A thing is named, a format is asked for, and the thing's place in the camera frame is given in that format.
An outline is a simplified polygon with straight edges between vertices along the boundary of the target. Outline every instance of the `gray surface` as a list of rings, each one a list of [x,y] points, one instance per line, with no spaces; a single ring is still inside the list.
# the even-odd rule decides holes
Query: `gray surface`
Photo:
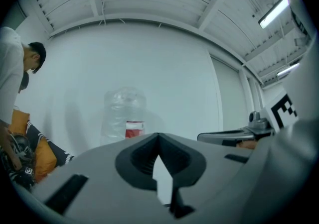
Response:
[[[46,201],[68,178],[78,173],[89,180],[66,210],[66,217],[85,223],[162,223],[173,220],[157,199],[156,192],[133,188],[115,169],[115,158],[120,151],[146,137],[101,146],[81,154],[40,183],[33,191],[34,196]]]
[[[36,199],[29,191],[27,191],[24,187],[13,183],[16,192],[20,196],[20,198],[24,201],[24,203],[34,212],[37,213],[39,217],[42,218],[45,223],[48,224],[75,224],[79,222],[75,222],[74,220],[64,218],[60,214],[48,208],[38,199]]]
[[[195,212],[180,223],[260,223],[291,200],[318,157],[319,119],[298,121],[274,137],[261,139],[255,150],[208,144],[169,135],[204,155],[207,167],[191,187],[180,189],[184,204]],[[172,223],[156,192],[127,184],[115,170],[118,153],[147,136],[92,149],[57,169],[33,194],[47,200],[72,174],[89,177],[65,216],[85,223]],[[246,164],[226,154],[250,156]]]
[[[263,130],[268,128],[269,122],[266,118],[255,119],[252,122],[248,123],[248,127],[256,130]]]
[[[254,140],[255,135],[246,128],[239,128],[238,133],[203,133],[199,134],[197,140],[200,142],[207,142],[213,144],[222,144],[223,140]]]

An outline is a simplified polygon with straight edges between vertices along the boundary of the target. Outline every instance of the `orange pillow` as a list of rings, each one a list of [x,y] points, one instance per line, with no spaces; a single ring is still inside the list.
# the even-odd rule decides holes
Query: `orange pillow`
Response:
[[[35,181],[40,182],[54,170],[55,165],[56,157],[45,137],[42,137],[35,149]]]
[[[12,122],[11,125],[8,127],[9,131],[13,134],[22,134],[25,136],[29,117],[29,113],[13,110]]]

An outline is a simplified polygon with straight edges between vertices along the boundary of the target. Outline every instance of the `person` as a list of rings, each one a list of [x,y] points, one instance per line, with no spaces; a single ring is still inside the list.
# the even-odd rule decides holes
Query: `person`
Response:
[[[24,72],[18,93],[25,90],[28,87],[28,84],[29,84],[29,74],[27,72]]]
[[[9,156],[15,170],[22,165],[10,146],[7,127],[11,124],[13,106],[19,92],[23,72],[37,73],[42,67],[46,51],[42,43],[21,43],[20,36],[11,28],[0,28],[0,147]]]

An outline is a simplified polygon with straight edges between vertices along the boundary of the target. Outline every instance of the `fluorescent light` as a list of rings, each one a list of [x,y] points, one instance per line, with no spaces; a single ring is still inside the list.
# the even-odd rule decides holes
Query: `fluorescent light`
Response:
[[[279,0],[274,6],[259,20],[262,29],[267,27],[281,12],[289,6],[288,0]]]
[[[298,66],[299,66],[299,63],[297,63],[297,64],[295,64],[295,65],[293,65],[293,66],[290,66],[289,68],[287,68],[287,69],[285,69],[285,70],[279,72],[279,73],[277,74],[277,76],[281,76],[281,75],[283,75],[283,74],[289,72],[290,70],[292,70],[292,69],[294,69],[294,68],[296,68],[296,67],[298,67]]]

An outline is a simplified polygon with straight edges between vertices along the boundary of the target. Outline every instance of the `black hair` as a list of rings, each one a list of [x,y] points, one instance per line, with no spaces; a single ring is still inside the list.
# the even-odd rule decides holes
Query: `black hair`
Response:
[[[32,72],[36,74],[37,71],[40,70],[41,66],[43,65],[46,57],[46,51],[42,43],[34,42],[30,43],[29,47],[31,47],[32,51],[36,52],[40,55],[40,63],[37,69],[34,69]]]
[[[21,85],[20,85],[20,89],[24,90],[26,89],[26,87],[28,87],[29,84],[29,74],[27,72],[23,73],[23,77],[22,77],[22,81],[21,81]]]

